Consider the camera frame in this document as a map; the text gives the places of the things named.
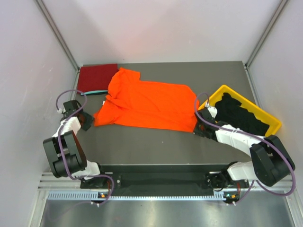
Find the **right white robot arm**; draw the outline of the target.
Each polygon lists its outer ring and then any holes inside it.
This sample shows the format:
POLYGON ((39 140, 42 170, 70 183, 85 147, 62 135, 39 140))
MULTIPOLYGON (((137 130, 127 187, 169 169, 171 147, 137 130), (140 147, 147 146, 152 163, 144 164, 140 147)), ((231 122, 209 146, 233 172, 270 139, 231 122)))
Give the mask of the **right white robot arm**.
POLYGON ((221 175, 224 186, 232 187, 239 180, 257 180, 271 187, 287 175, 295 179, 295 164, 279 137, 257 136, 225 122, 216 122, 208 108, 196 110, 195 116, 194 134, 229 145, 251 158, 249 162, 229 164, 227 172, 221 175))

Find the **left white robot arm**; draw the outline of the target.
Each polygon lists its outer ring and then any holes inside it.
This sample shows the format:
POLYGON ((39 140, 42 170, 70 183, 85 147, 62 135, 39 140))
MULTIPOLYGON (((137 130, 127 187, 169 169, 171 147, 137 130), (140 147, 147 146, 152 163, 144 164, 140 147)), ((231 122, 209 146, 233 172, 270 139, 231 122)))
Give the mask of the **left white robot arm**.
POLYGON ((70 175, 81 181, 80 187, 83 189, 110 186, 101 165, 87 160, 77 138, 80 130, 90 129, 94 118, 83 110, 77 100, 63 103, 62 114, 57 132, 43 141, 52 174, 56 178, 69 177, 68 168, 70 175))

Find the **orange t shirt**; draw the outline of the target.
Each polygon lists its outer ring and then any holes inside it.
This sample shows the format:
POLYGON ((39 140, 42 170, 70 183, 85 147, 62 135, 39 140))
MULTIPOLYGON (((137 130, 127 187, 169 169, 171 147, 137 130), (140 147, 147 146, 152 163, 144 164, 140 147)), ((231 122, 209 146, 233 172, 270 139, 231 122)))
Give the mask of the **orange t shirt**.
POLYGON ((142 81, 137 71, 121 68, 111 79, 94 126, 123 126, 193 132, 196 95, 186 85, 142 81))

